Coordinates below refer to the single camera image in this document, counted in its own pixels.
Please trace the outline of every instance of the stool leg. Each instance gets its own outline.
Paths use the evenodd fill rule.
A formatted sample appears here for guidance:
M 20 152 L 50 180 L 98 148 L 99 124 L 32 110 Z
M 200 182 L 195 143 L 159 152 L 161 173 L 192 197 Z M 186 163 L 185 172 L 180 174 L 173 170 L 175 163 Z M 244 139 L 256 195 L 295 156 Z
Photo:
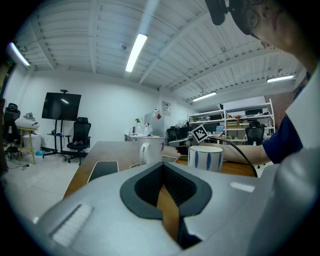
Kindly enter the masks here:
M 34 148 L 32 147 L 31 131 L 29 131 L 29 143 L 30 143 L 30 147 L 31 147 L 33 163 L 36 164 Z
M 24 140 L 24 133 L 25 133 L 25 130 L 21 130 L 21 141 L 20 141 L 20 152 L 19 152 L 19 162 L 20 162 L 20 159 L 21 159 L 21 149 L 22 149 L 22 141 Z

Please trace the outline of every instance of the black and white square marker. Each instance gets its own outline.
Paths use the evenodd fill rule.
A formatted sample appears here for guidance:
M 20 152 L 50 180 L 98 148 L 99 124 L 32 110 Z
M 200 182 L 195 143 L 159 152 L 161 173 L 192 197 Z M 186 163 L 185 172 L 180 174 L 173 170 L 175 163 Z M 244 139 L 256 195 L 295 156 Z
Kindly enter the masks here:
M 209 136 L 203 124 L 192 130 L 191 133 L 193 134 L 198 143 L 202 142 L 205 138 L 208 138 Z

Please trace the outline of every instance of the cup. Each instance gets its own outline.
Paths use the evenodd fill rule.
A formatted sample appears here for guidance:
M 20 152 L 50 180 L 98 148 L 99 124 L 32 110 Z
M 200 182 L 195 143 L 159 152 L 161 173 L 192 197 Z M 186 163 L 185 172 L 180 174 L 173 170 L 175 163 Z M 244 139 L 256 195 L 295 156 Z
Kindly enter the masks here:
M 164 154 L 164 145 L 165 140 L 161 137 L 139 137 L 138 148 L 140 165 L 161 162 Z
M 220 173 L 223 164 L 224 150 L 214 146 L 189 147 L 188 166 Z

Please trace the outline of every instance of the wooden stool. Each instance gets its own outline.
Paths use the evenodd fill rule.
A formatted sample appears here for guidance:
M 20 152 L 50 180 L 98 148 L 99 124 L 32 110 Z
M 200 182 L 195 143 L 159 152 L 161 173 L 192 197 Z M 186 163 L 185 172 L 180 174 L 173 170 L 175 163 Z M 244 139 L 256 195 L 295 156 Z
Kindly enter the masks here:
M 34 152 L 34 148 L 32 147 L 31 133 L 34 132 L 34 131 L 37 131 L 37 129 L 22 128 L 22 127 L 17 127 L 17 129 L 22 130 L 21 142 L 20 142 L 19 161 L 20 161 L 20 158 L 21 158 L 21 152 L 31 152 L 31 153 L 32 153 L 32 158 L 33 158 L 33 163 L 36 164 L 35 152 Z M 24 139 L 25 131 L 28 131 L 28 132 L 29 132 L 29 143 L 30 143 L 30 147 L 22 147 L 22 142 L 23 142 L 23 139 Z

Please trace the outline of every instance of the ceiling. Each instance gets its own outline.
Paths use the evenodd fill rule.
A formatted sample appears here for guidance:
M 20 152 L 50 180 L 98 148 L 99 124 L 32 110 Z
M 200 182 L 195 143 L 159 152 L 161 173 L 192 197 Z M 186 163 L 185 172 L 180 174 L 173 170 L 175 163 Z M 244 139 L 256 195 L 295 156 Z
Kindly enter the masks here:
M 148 39 L 128 73 L 138 33 Z M 300 78 L 303 71 L 293 56 L 244 35 L 230 14 L 215 26 L 205 0 L 48 0 L 15 41 L 37 70 L 93 72 L 162 86 L 187 102 L 213 91 L 263 86 L 270 77 Z

